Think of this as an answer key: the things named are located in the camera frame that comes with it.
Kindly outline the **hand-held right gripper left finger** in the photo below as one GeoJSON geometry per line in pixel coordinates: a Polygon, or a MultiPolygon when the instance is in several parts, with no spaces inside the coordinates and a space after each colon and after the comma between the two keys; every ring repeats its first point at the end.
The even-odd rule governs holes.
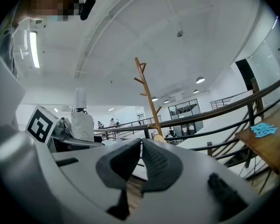
{"type": "Polygon", "coordinates": [[[96,163],[96,172],[104,185],[120,191],[116,205],[107,213],[125,220],[130,212],[127,201],[127,181],[132,175],[140,159],[141,139],[120,142],[119,147],[103,155],[96,163]]]}

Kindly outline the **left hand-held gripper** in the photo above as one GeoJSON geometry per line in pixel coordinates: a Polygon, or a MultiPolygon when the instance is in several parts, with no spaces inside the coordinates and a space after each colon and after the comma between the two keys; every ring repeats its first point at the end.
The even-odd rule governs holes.
{"type": "Polygon", "coordinates": [[[37,106],[33,111],[25,132],[36,141],[45,144],[52,153],[71,151],[71,146],[105,146],[103,143],[67,138],[64,120],[42,106],[37,106]]]}

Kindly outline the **brown wooden coat rack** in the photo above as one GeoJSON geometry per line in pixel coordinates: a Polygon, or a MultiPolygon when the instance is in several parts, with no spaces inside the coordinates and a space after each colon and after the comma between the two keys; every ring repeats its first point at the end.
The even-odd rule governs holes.
{"type": "Polygon", "coordinates": [[[153,118],[154,118],[154,125],[150,125],[150,126],[148,126],[148,128],[156,129],[157,133],[159,135],[163,136],[162,130],[161,130],[161,125],[160,125],[160,122],[158,119],[158,112],[161,110],[161,106],[156,110],[155,106],[154,106],[154,102],[152,101],[152,96],[151,96],[151,93],[150,93],[150,90],[149,90],[149,87],[148,87],[148,84],[146,82],[145,75],[144,75],[146,63],[140,63],[137,57],[134,60],[135,60],[135,64],[136,64],[138,73],[140,75],[140,78],[135,77],[134,80],[143,85],[144,93],[141,93],[141,95],[147,97],[149,106],[150,106],[150,109],[151,109],[151,112],[152,112],[153,118]]]}

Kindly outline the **brown wooden desk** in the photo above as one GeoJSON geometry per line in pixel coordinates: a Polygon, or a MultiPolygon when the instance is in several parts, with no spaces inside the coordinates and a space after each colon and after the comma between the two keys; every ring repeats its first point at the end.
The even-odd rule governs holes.
{"type": "Polygon", "coordinates": [[[266,137],[257,138],[256,134],[250,128],[247,128],[235,134],[237,139],[242,141],[269,167],[269,172],[259,190],[259,194],[261,194],[272,172],[280,178],[280,108],[263,121],[278,128],[277,132],[266,137]]]}

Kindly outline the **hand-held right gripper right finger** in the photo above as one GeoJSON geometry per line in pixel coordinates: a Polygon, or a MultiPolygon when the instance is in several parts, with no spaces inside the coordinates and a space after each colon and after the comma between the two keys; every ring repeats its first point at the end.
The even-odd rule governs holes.
{"type": "Polygon", "coordinates": [[[157,145],[157,142],[153,140],[142,140],[142,160],[146,166],[148,178],[142,186],[143,193],[167,190],[175,184],[183,171],[180,158],[157,145]]]}

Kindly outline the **person's grey hoodie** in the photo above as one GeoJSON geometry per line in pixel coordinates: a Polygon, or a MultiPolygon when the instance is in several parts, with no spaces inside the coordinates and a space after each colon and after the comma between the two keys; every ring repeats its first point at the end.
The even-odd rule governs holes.
{"type": "Polygon", "coordinates": [[[0,56],[17,79],[18,72],[14,60],[14,34],[16,31],[17,27],[12,26],[11,18],[6,18],[0,25],[0,56]]]}

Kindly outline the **long ceiling tube light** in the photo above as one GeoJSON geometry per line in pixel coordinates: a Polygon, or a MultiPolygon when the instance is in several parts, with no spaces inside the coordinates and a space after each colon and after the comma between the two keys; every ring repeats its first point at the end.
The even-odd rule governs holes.
{"type": "Polygon", "coordinates": [[[36,69],[39,69],[40,63],[39,63],[38,50],[37,50],[37,32],[35,31],[30,32],[29,39],[30,39],[30,48],[31,48],[33,64],[36,69]]]}

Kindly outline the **black framed glass partition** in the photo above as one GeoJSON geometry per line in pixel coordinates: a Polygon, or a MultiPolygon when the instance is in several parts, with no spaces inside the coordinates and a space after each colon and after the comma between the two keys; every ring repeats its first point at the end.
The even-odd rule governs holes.
{"type": "Polygon", "coordinates": [[[200,114],[200,108],[197,99],[186,101],[169,108],[171,119],[181,119],[184,117],[200,114]]]}

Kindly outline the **pile of blue clothes pegs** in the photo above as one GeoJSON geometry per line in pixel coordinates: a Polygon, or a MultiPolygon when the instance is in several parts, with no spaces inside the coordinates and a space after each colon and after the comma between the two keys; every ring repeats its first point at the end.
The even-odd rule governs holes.
{"type": "Polygon", "coordinates": [[[271,134],[275,134],[278,131],[277,127],[267,123],[258,123],[255,126],[251,126],[250,129],[255,134],[256,138],[262,138],[271,134]]]}

